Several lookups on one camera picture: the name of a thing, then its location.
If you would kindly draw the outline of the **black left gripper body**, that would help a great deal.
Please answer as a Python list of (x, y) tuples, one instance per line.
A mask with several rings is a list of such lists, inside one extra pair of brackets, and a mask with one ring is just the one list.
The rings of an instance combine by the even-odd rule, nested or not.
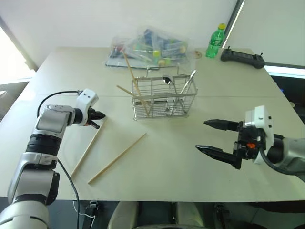
[(91, 126), (91, 121), (93, 121), (94, 118), (94, 112), (95, 110), (93, 108), (89, 108), (87, 112), (87, 121), (85, 123), (85, 126)]

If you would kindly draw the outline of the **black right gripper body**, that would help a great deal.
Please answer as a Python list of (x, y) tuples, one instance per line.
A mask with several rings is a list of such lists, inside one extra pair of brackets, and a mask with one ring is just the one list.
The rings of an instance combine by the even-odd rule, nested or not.
[(240, 121), (236, 131), (238, 138), (233, 147), (233, 155), (236, 157), (233, 167), (240, 169), (242, 160), (255, 160), (259, 149), (257, 147), (257, 130), (254, 127), (245, 127), (243, 121)]

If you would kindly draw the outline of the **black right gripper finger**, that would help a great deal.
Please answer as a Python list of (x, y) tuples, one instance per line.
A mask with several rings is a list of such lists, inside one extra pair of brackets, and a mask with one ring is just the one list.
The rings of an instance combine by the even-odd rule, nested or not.
[(213, 146), (196, 145), (195, 146), (200, 152), (207, 156), (219, 160), (230, 165), (235, 165), (235, 156), (224, 152), (222, 149)]
[(211, 119), (211, 120), (206, 120), (203, 123), (212, 128), (224, 130), (224, 131), (230, 130), (230, 131), (237, 132), (239, 129), (238, 122), (233, 122), (233, 121), (228, 121), (228, 120)]

